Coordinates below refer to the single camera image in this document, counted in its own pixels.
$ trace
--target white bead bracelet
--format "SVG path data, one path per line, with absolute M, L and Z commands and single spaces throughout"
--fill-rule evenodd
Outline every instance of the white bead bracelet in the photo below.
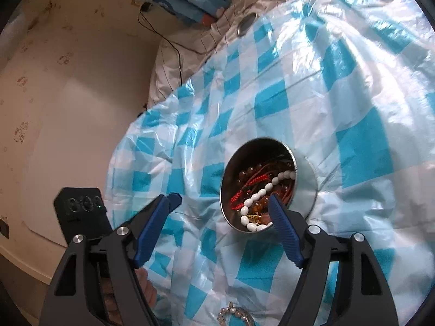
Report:
M 259 224 L 256 223 L 250 223 L 249 218 L 247 217 L 247 214 L 249 213 L 249 208 L 254 204 L 255 201 L 260 200 L 263 196 L 265 196 L 268 192 L 271 192 L 273 190 L 273 187 L 277 185 L 280 181 L 284 179 L 292 179 L 294 180 L 296 177 L 296 173 L 292 172 L 290 170 L 286 170 L 285 172 L 280 172 L 276 177 L 272 179 L 271 183 L 267 183 L 264 189 L 261 189 L 258 191 L 258 193 L 255 193 L 251 196 L 250 199 L 246 199 L 245 202 L 243 202 L 244 206 L 240 209 L 240 223 L 244 225 L 247 230 L 250 232 L 259 232 L 263 229 L 266 229 L 268 226 L 272 225 L 272 222 L 269 224 Z

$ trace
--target red string bracelet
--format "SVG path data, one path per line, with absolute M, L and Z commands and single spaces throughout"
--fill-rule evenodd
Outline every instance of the red string bracelet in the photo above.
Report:
M 243 203 L 240 203 L 240 204 L 238 204 L 237 206 L 235 206 L 235 207 L 231 207 L 231 209 L 233 209 L 234 211 L 238 211 L 240 208 L 242 208 L 244 206 L 244 204 Z
M 254 178 L 254 179 L 251 179 L 251 181 L 249 181 L 245 186 L 258 184 L 258 183 L 261 183 L 262 181 L 265 181 L 265 180 L 269 180 L 268 174 L 263 174 L 263 175 L 260 175 L 256 178 Z M 241 195 L 242 195 L 242 190 L 240 190 L 233 197 L 231 197 L 230 202 L 231 203 L 236 202 L 240 198 Z

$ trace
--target metal screw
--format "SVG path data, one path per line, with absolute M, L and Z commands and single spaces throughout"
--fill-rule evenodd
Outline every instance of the metal screw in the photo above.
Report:
M 78 244 L 81 243 L 83 241 L 84 237 L 81 234 L 77 234 L 75 237 L 73 237 L 73 241 Z
M 116 230 L 116 234 L 118 234 L 118 235 L 127 235 L 128 232 L 129 232 L 129 230 L 128 230 L 127 227 L 119 227 L 119 228 Z
M 361 233 L 355 233 L 355 235 L 354 235 L 354 239 L 355 239 L 356 241 L 361 242 L 361 241 L 364 241 L 365 237 L 364 237 L 364 235 L 362 235 Z
M 310 225 L 308 227 L 308 232 L 310 232 L 311 234 L 319 234 L 320 228 L 317 225 Z

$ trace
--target jewelry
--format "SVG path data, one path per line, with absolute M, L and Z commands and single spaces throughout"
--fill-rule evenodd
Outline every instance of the jewelry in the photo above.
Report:
M 240 212 L 240 223 L 250 232 L 259 232 L 271 226 L 273 223 L 267 213 L 269 195 L 277 193 L 287 204 L 295 178 L 296 172 L 292 170 L 291 163 L 277 160 L 240 172 L 239 185 L 242 188 L 230 200 L 231 208 Z
M 222 308 L 219 312 L 219 315 L 217 316 L 217 321 L 219 322 L 220 326 L 227 326 L 227 323 L 225 322 L 225 317 L 228 314 L 232 314 L 235 317 L 240 318 L 242 321 L 244 321 L 246 326 L 254 326 L 254 319 L 252 316 L 243 308 L 236 308 L 233 305 L 233 302 L 230 302 L 226 308 Z

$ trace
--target blue gripper pad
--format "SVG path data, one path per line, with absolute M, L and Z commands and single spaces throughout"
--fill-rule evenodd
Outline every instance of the blue gripper pad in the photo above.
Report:
M 287 207 L 280 199 L 272 195 L 269 198 L 268 209 L 273 226 L 278 232 L 287 258 L 294 262 L 297 267 L 302 268 L 304 257 L 301 254 L 301 241 L 284 212 L 284 210 L 287 210 Z
M 169 200 L 169 213 L 181 205 L 181 196 L 176 192 L 171 192 L 167 199 Z
M 139 235 L 137 250 L 134 255 L 134 262 L 137 268 L 142 267 L 151 258 L 157 239 L 170 212 L 170 204 L 171 201 L 166 196 L 162 197 Z

